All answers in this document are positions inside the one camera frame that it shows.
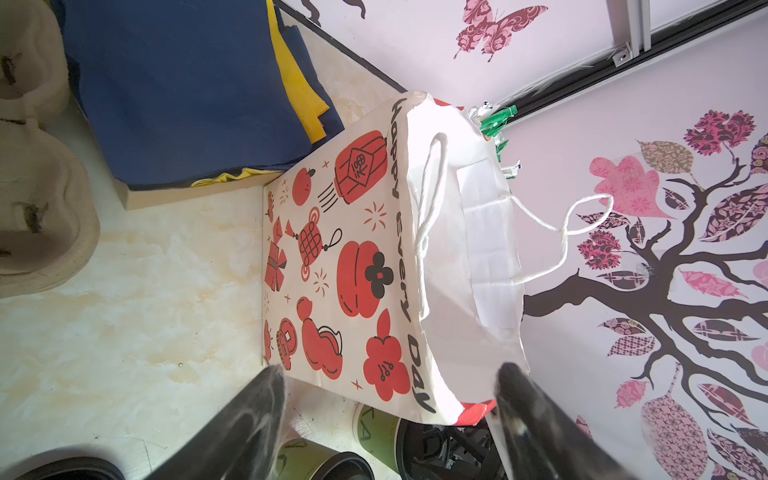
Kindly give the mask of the stack of black lids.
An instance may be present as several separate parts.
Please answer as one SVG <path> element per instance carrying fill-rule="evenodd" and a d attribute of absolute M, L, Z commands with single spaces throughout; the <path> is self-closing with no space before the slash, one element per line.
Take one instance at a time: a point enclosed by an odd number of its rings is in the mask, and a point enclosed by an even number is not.
<path fill-rule="evenodd" d="M 15 480 L 124 480 L 113 463 L 96 457 L 72 457 L 57 460 L 26 473 Z"/>

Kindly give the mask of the aluminium rail back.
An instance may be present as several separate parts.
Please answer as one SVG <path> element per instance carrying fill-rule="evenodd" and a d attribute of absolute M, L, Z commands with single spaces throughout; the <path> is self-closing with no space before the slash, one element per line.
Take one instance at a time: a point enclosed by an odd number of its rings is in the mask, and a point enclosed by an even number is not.
<path fill-rule="evenodd" d="M 607 0 L 614 42 L 613 63 L 621 67 L 652 47 L 649 0 Z"/>

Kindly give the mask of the navy napkin stack box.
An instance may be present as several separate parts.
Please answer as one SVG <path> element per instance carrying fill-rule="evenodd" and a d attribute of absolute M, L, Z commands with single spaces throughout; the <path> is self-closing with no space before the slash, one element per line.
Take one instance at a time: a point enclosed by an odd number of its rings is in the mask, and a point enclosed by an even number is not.
<path fill-rule="evenodd" d="M 284 172 L 343 130 L 271 1 L 55 1 L 70 86 L 125 206 Z"/>

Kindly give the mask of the green paper cup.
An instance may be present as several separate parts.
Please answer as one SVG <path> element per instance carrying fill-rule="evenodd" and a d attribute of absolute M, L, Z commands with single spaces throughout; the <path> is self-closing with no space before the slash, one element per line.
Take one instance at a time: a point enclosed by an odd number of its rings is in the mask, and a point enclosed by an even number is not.
<path fill-rule="evenodd" d="M 370 464 L 354 452 L 339 452 L 316 442 L 296 438 L 285 442 L 275 461 L 278 480 L 373 480 Z"/>
<path fill-rule="evenodd" d="M 406 437 L 412 423 L 408 420 L 359 404 L 353 416 L 353 434 L 359 445 L 401 479 L 410 479 L 405 453 Z"/>

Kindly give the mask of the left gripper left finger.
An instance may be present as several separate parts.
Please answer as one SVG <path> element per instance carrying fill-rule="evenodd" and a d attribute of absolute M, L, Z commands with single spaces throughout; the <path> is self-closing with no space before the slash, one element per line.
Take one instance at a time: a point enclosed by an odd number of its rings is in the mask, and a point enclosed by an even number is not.
<path fill-rule="evenodd" d="M 270 479 L 286 406 L 284 369 L 250 381 L 151 479 Z"/>

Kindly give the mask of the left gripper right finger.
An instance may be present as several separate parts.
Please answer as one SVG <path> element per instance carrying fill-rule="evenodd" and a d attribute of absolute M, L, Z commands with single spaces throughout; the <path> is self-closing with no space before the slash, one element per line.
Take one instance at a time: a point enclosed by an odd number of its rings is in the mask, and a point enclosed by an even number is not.
<path fill-rule="evenodd" d="M 495 398 L 514 479 L 633 479 L 516 364 L 497 373 Z"/>

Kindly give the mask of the white red paper bag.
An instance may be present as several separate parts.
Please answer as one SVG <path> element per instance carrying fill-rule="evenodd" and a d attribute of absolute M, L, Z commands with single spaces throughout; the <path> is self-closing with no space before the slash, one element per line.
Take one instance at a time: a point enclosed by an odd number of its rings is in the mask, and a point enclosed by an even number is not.
<path fill-rule="evenodd" d="M 423 424 L 469 426 L 528 365 L 522 202 L 461 109 L 400 95 L 265 187 L 263 360 Z"/>

